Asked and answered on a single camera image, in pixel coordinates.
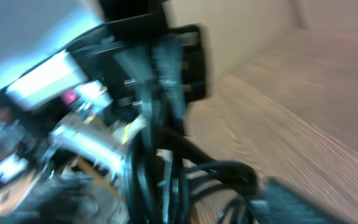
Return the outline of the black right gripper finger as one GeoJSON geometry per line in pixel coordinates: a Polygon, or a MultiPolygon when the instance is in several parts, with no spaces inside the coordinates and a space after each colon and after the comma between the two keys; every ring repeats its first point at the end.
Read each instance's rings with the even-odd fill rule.
{"type": "Polygon", "coordinates": [[[249,199],[249,209],[259,224],[346,224],[310,202],[277,179],[249,199]]]}

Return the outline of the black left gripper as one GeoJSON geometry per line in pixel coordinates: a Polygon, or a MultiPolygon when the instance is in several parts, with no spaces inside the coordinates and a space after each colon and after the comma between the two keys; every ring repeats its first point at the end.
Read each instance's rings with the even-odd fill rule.
{"type": "Polygon", "coordinates": [[[70,42],[70,54],[112,102],[104,122],[183,124],[187,106],[207,94],[203,30],[170,27],[162,1],[98,1],[99,25],[70,42]]]}

